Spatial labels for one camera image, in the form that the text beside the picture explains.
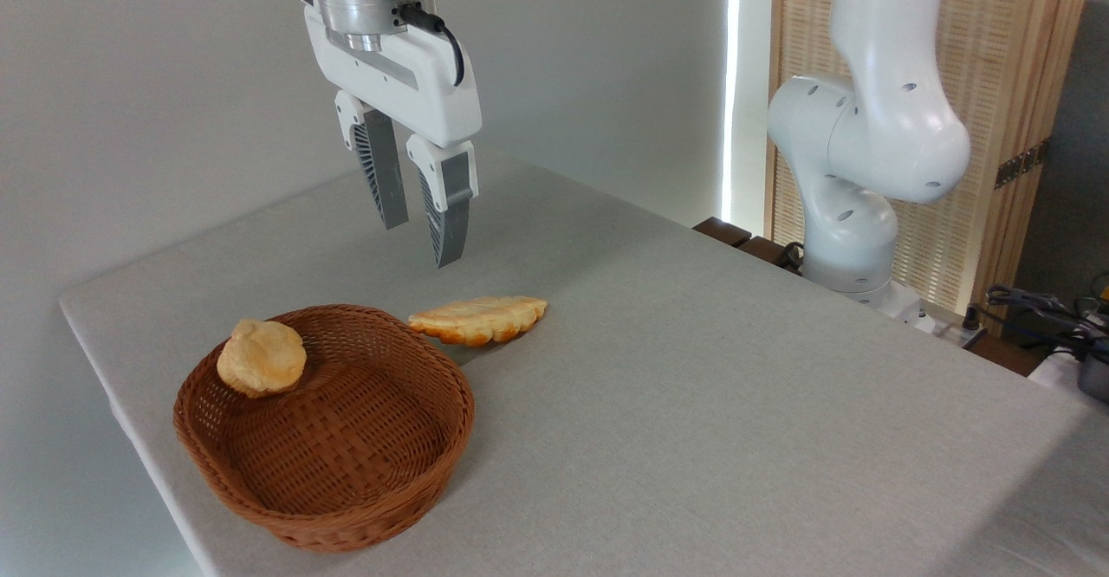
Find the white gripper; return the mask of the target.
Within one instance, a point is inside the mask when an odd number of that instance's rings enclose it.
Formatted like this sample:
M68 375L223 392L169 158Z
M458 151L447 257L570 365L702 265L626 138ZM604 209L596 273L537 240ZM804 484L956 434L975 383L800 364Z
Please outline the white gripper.
M442 32L405 21L433 13L433 0L301 0L322 75L340 89L335 107L385 229L408 221L391 120L413 134L405 149L419 170L439 269L458 261L479 193L471 139L482 128L469 57Z

